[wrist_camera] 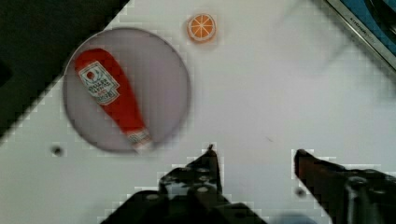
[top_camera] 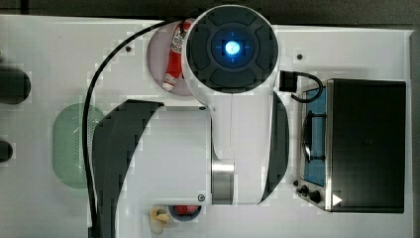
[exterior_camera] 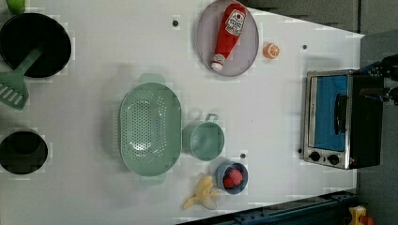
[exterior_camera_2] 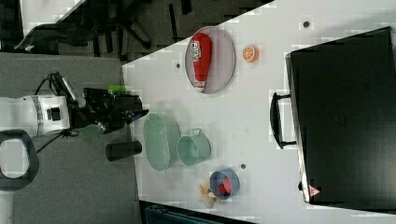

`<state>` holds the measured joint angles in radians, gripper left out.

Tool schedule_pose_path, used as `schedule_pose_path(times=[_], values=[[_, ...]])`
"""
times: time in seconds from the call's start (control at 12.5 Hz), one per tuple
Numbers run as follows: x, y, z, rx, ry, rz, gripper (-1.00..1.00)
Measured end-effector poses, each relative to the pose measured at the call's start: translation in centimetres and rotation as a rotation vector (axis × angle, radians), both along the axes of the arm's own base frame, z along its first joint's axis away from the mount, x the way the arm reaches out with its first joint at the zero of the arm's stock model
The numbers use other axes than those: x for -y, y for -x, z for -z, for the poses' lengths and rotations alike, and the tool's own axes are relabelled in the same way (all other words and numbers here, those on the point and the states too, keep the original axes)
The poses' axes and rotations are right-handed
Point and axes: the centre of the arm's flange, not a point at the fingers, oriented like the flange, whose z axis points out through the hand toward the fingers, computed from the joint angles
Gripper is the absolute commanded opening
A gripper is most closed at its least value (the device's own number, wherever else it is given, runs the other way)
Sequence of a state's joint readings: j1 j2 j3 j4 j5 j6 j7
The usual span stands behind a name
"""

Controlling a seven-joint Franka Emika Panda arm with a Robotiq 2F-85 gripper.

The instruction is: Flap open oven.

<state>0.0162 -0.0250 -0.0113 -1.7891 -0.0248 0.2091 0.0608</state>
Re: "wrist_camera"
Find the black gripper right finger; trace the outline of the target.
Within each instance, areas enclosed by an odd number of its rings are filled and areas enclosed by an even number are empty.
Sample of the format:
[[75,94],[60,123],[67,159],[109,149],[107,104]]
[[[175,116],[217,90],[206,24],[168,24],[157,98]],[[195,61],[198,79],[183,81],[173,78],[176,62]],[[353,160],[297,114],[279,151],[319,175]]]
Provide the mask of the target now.
[[347,169],[296,151],[294,173],[332,224],[395,224],[395,177],[374,169]]

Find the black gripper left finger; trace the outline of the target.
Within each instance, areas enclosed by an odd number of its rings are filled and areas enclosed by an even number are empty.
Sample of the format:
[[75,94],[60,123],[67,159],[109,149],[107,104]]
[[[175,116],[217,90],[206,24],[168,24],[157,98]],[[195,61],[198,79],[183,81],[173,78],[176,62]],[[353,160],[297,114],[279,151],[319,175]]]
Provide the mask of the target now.
[[186,196],[194,187],[209,186],[222,192],[219,159],[214,145],[184,167],[174,168],[159,180],[159,192],[170,200],[176,196]]

